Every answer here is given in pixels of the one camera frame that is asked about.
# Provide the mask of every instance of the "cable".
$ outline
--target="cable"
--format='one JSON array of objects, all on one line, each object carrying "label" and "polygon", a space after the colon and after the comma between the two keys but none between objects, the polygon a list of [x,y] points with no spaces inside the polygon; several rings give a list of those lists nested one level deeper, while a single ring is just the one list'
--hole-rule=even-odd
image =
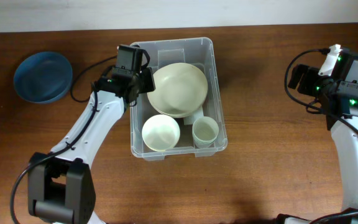
[{"label": "cable", "polygon": [[[355,128],[353,125],[351,125],[349,122],[347,122],[345,119],[343,118],[340,118],[338,116],[336,116],[335,114],[332,114],[332,113],[327,113],[325,112],[325,110],[321,109],[321,108],[318,108],[316,106],[313,106],[312,103],[310,104],[307,104],[307,103],[304,103],[298,99],[296,99],[294,96],[292,96],[292,94],[289,92],[288,90],[288,86],[287,86],[287,80],[288,80],[288,73],[292,67],[292,65],[294,64],[294,62],[300,58],[302,55],[305,55],[305,54],[308,54],[308,53],[311,53],[311,52],[320,52],[322,54],[328,54],[330,51],[330,49],[313,49],[313,50],[307,50],[305,52],[302,52],[300,53],[298,56],[296,56],[292,61],[291,63],[289,64],[286,72],[285,72],[285,78],[284,78],[284,89],[285,89],[285,93],[287,93],[287,95],[291,98],[291,100],[299,103],[300,105],[303,105],[306,107],[306,109],[308,108],[311,108],[311,109],[314,109],[316,111],[313,111],[313,112],[319,112],[321,114],[325,114],[327,116],[330,116],[331,118],[335,119],[336,121],[340,121],[342,122],[343,124],[345,124],[348,128],[350,128],[352,131],[354,131],[357,135],[358,135],[358,130],[357,128]],[[323,217],[320,217],[316,220],[313,220],[311,223],[309,224],[317,224],[317,223],[323,223],[323,222],[326,222],[328,220],[333,220],[333,219],[337,219],[337,218],[345,218],[345,217],[349,217],[349,216],[353,216],[353,215],[358,215],[358,210],[355,210],[355,211],[351,211],[351,212],[346,212],[346,213],[334,213],[334,214],[331,214],[331,215],[326,215],[326,216],[323,216]]]},{"label": "cable", "polygon": [[316,104],[316,103],[320,103],[320,101],[319,101],[317,98],[314,99],[312,102],[310,102],[310,103],[308,104],[308,106],[306,107],[306,112],[308,112],[308,113],[310,113],[310,114],[321,114],[320,111],[310,111],[310,110],[309,110],[309,107],[310,107],[310,106],[313,106],[313,105]]},{"label": "cable", "polygon": [[104,71],[103,73],[100,75],[100,77],[106,77],[107,74],[110,72],[110,70],[113,68],[113,65],[109,65]]},{"label": "cable", "polygon": [[79,100],[79,99],[77,99],[77,98],[74,97],[73,90],[74,90],[74,85],[75,85],[75,83],[76,83],[76,82],[81,78],[81,76],[84,75],[88,70],[90,70],[90,69],[92,69],[93,67],[98,66],[98,65],[100,65],[100,64],[102,64],[102,63],[104,63],[104,62],[107,62],[108,60],[112,60],[112,59],[114,59],[114,58],[117,58],[117,55],[112,56],[112,57],[109,57],[109,58],[106,58],[106,59],[104,59],[104,60],[102,60],[102,61],[100,61],[100,62],[98,62],[98,63],[94,63],[93,65],[91,65],[91,66],[89,66],[88,68],[84,69],[77,77],[75,77],[75,79],[73,80],[73,84],[71,84],[71,87],[70,87],[70,96],[71,96],[71,98],[72,98],[73,100],[79,102],[79,103],[85,103],[85,102],[89,101],[89,100],[90,100],[89,97],[88,97],[87,99],[85,99],[85,100]]},{"label": "cable", "polygon": [[34,162],[32,164],[29,164],[22,172],[22,174],[20,176],[18,176],[18,178],[16,179],[15,181],[15,184],[13,185],[13,188],[12,188],[12,192],[11,192],[11,201],[9,203],[9,207],[11,209],[11,217],[12,217],[12,220],[15,224],[20,224],[19,221],[17,220],[17,217],[16,217],[16,214],[15,214],[15,210],[14,210],[14,200],[15,200],[15,194],[16,194],[16,190],[17,190],[17,187],[19,186],[21,180],[23,179],[23,177],[30,171],[32,170],[34,167],[54,158],[55,156],[58,156],[64,152],[66,152],[67,150],[71,149],[75,143],[80,140],[80,138],[82,137],[82,135],[85,133],[86,129],[88,128],[88,126],[91,124],[96,112],[97,112],[97,106],[98,106],[98,93],[97,93],[97,90],[95,88],[95,86],[93,85],[93,83],[91,84],[92,85],[92,89],[93,89],[93,93],[94,93],[94,106],[93,106],[93,110],[92,110],[92,113],[91,113],[91,116],[89,117],[89,119],[87,120],[87,122],[85,123],[84,127],[82,128],[82,130],[80,131],[80,133],[77,135],[76,138],[74,138],[74,140],[71,142],[71,143],[68,143],[66,147],[64,147],[62,150],[60,151],[57,151],[57,152],[53,152],[51,154],[49,154],[47,157],[45,157],[44,159],[41,159],[37,162]]}]

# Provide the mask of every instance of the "white plate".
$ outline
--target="white plate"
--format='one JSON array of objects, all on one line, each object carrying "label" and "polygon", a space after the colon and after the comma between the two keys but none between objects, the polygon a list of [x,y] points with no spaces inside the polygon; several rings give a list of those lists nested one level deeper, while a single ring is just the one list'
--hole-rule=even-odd
[{"label": "white plate", "polygon": [[208,93],[204,73],[194,65],[174,63],[157,70],[155,90],[147,94],[150,104],[160,113],[183,118],[196,111]]}]

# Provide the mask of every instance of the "blue bowl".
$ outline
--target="blue bowl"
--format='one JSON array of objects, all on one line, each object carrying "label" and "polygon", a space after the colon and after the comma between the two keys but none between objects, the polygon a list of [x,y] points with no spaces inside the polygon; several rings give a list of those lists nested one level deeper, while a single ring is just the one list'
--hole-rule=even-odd
[{"label": "blue bowl", "polygon": [[72,80],[73,69],[67,58],[56,52],[41,52],[19,65],[13,84],[23,100],[52,103],[67,93]]}]

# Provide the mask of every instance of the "white wall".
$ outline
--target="white wall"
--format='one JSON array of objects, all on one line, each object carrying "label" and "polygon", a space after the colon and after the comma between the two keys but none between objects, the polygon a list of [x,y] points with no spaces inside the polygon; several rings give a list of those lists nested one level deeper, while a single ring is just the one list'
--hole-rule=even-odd
[{"label": "white wall", "polygon": [[0,0],[0,32],[358,22],[358,0]]}]

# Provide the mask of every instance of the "plastic container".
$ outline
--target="plastic container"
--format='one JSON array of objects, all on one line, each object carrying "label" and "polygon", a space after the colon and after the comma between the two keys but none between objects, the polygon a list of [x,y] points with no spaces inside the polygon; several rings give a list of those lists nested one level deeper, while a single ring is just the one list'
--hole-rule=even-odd
[{"label": "plastic container", "polygon": [[208,81],[208,94],[203,104],[204,116],[213,118],[219,126],[215,142],[208,148],[195,147],[192,125],[184,125],[183,118],[175,118],[180,127],[180,139],[177,145],[165,152],[149,149],[142,139],[143,124],[152,116],[159,114],[149,102],[147,94],[139,95],[136,106],[131,107],[131,151],[133,155],[147,161],[162,160],[165,156],[194,153],[196,157],[212,156],[227,146],[226,127],[224,125],[221,95],[216,75],[215,57],[212,41],[206,37],[135,42],[150,55],[149,66],[153,72],[171,63],[185,62],[198,67]]}]

